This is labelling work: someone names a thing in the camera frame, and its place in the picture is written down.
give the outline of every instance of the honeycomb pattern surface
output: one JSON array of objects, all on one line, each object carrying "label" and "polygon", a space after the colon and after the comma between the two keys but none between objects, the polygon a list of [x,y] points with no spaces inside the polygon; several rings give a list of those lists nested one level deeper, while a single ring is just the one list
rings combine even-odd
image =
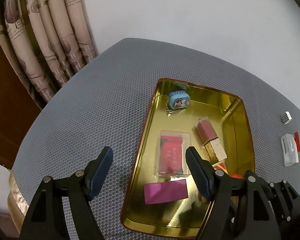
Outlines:
[{"label": "honeycomb pattern surface", "polygon": [[[104,146],[114,161],[91,209],[106,240],[171,239],[132,232],[120,211],[151,95],[159,78],[197,83],[242,98],[252,132],[256,173],[268,182],[285,178],[300,194],[300,163],[283,164],[280,137],[298,131],[300,110],[253,74],[182,46],[124,39],[76,74],[47,104],[24,138],[13,171],[28,203],[46,175],[68,177]],[[293,120],[283,125],[289,111]],[[69,201],[63,199],[71,239],[78,239]]]}]

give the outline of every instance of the wooden panel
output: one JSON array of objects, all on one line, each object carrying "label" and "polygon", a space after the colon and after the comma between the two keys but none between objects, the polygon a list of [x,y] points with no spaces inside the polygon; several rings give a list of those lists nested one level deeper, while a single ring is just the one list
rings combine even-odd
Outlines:
[{"label": "wooden panel", "polygon": [[0,46],[0,164],[11,169],[19,146],[40,113]]}]

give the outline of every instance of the curtain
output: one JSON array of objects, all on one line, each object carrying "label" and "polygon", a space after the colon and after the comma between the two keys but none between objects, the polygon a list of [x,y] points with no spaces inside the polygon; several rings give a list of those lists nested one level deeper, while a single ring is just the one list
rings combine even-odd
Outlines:
[{"label": "curtain", "polygon": [[81,0],[6,0],[0,44],[40,108],[96,57]]}]

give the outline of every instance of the blue mini tin box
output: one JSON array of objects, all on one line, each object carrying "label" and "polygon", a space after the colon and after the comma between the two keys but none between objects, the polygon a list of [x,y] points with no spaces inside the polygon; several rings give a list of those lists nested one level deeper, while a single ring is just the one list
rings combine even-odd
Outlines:
[{"label": "blue mini tin box", "polygon": [[190,96],[184,91],[175,91],[169,93],[169,106],[171,109],[179,109],[188,106]]}]

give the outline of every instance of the white floor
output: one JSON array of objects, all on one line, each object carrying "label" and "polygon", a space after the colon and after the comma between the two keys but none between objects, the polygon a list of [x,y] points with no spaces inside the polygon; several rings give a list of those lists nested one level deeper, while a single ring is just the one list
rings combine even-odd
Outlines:
[{"label": "white floor", "polygon": [[127,37],[197,49],[255,74],[300,109],[300,9],[294,0],[83,3],[100,53]]}]

